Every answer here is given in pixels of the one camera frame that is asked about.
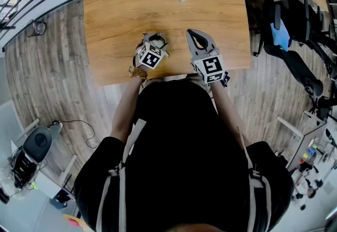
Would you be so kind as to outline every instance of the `black shirt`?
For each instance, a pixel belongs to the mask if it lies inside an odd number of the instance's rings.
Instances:
[[[154,83],[138,98],[134,122],[139,118],[147,123],[125,163],[127,231],[165,231],[186,223],[245,231],[247,161],[208,93],[183,80]],[[269,161],[277,163],[270,148],[264,147]],[[123,150],[121,141],[105,138],[76,179],[77,205],[92,229],[108,170],[118,165]],[[285,205],[277,221],[289,205],[293,186],[286,169],[274,167],[271,174],[284,177],[277,184],[285,189],[281,191]],[[103,231],[118,231],[118,207],[119,178],[112,177],[103,207]]]

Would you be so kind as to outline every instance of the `black chair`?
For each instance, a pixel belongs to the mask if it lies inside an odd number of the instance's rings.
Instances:
[[[337,53],[336,42],[322,33],[323,20],[318,7],[318,12],[312,9],[308,0],[302,3],[299,0],[289,0],[289,9],[283,8],[282,20],[288,30],[290,37],[313,49],[324,61],[326,70],[330,77],[337,76],[337,66],[324,52],[319,43],[326,45]]]
[[[274,45],[271,23],[274,23],[276,29],[281,27],[281,17],[284,8],[274,3],[272,0],[265,0],[263,3],[263,18],[259,28],[261,37],[259,51],[254,53],[255,56],[260,54],[262,47],[267,54],[282,59],[287,65],[294,78],[304,86],[305,91],[316,100],[323,93],[323,84],[309,70],[305,62],[295,51],[284,51],[280,46]]]

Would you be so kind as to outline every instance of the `bracelet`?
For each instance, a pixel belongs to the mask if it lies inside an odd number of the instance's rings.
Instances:
[[[147,79],[147,72],[140,67],[132,68],[131,66],[128,69],[130,78],[137,77],[141,79]]]

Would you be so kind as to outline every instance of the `wire basket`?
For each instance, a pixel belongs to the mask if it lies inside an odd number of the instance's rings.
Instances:
[[[32,36],[42,36],[47,29],[47,24],[44,22],[30,20],[26,26],[25,34],[26,37]]]

